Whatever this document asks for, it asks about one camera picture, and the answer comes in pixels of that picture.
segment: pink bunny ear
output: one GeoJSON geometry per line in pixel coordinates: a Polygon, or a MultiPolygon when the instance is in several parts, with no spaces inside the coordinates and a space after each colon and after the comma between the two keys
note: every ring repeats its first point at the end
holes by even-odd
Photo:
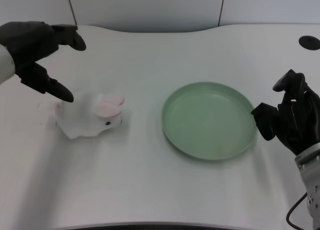
{"type": "Polygon", "coordinates": [[[104,94],[102,101],[105,103],[111,103],[117,106],[124,104],[125,97],[121,94],[104,94]]]}
{"type": "Polygon", "coordinates": [[[96,108],[95,114],[102,118],[113,118],[121,114],[121,109],[110,102],[102,101],[96,108]]]}

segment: white wall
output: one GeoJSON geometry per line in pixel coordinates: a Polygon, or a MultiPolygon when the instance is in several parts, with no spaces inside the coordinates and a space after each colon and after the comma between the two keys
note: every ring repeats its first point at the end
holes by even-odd
{"type": "MultiPolygon", "coordinates": [[[[71,0],[71,3],[79,25],[125,32],[199,31],[217,27],[220,14],[220,26],[320,24],[320,0],[71,0]]],[[[0,25],[10,21],[75,23],[68,0],[0,0],[0,25]]]]}
{"type": "Polygon", "coordinates": [[[224,0],[220,26],[320,24],[320,0],[224,0]]]}
{"type": "Polygon", "coordinates": [[[68,0],[0,0],[0,25],[11,21],[75,24],[68,0]]]}
{"type": "Polygon", "coordinates": [[[124,32],[192,32],[218,26],[222,0],[71,0],[80,25],[124,32]]]}

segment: white table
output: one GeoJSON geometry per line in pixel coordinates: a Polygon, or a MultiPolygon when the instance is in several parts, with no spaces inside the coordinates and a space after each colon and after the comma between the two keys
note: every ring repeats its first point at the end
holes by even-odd
{"type": "MultiPolygon", "coordinates": [[[[68,229],[169,222],[289,230],[285,216],[306,191],[294,155],[261,136],[254,150],[204,162],[173,149],[160,123],[177,88],[218,82],[257,106],[288,70],[320,93],[320,51],[302,48],[320,25],[230,25],[192,33],[125,33],[80,26],[87,50],[62,46],[40,61],[76,93],[125,95],[123,124],[99,137],[68,140],[37,105],[42,95],[14,77],[0,86],[0,229],[68,229]]],[[[312,229],[303,202],[292,221],[312,229]]]]}

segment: stuffed bunny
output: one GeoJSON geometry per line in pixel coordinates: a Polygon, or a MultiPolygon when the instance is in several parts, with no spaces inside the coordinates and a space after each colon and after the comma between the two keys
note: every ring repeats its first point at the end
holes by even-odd
{"type": "Polygon", "coordinates": [[[70,139],[94,137],[122,123],[120,106],[124,101],[121,94],[80,93],[72,103],[55,105],[57,123],[70,139]]]}

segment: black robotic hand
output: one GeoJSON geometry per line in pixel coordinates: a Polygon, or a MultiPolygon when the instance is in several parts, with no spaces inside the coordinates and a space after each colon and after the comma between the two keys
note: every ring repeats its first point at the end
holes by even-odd
{"type": "Polygon", "coordinates": [[[5,46],[21,82],[44,94],[48,92],[67,102],[73,102],[72,93],[57,80],[48,76],[47,70],[36,63],[69,45],[84,51],[86,44],[77,33],[76,25],[48,25],[39,21],[8,22],[0,26],[0,44],[5,46]]]}
{"type": "Polygon", "coordinates": [[[278,108],[261,103],[251,114],[267,141],[275,136],[295,155],[320,142],[320,98],[302,73],[288,71],[273,87],[285,91],[278,108]]]}

